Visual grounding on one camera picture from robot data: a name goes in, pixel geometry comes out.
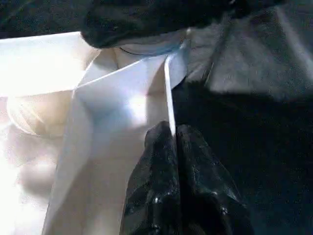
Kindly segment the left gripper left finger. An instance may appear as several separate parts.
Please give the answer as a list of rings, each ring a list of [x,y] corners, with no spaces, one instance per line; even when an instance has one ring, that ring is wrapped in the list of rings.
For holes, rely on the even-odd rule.
[[[132,171],[121,219],[123,235],[180,235],[180,186],[176,141],[169,122],[150,129]]]

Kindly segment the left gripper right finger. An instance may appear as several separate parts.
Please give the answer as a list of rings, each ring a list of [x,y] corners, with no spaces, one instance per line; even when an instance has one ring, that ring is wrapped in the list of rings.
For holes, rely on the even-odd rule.
[[[250,213],[229,171],[201,133],[177,128],[180,198],[186,235],[251,235]]]

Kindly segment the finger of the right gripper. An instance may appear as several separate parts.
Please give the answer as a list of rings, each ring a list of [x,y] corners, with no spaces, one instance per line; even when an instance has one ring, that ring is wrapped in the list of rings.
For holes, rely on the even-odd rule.
[[[246,12],[245,0],[94,0],[84,19],[84,40],[95,48],[119,46]]]

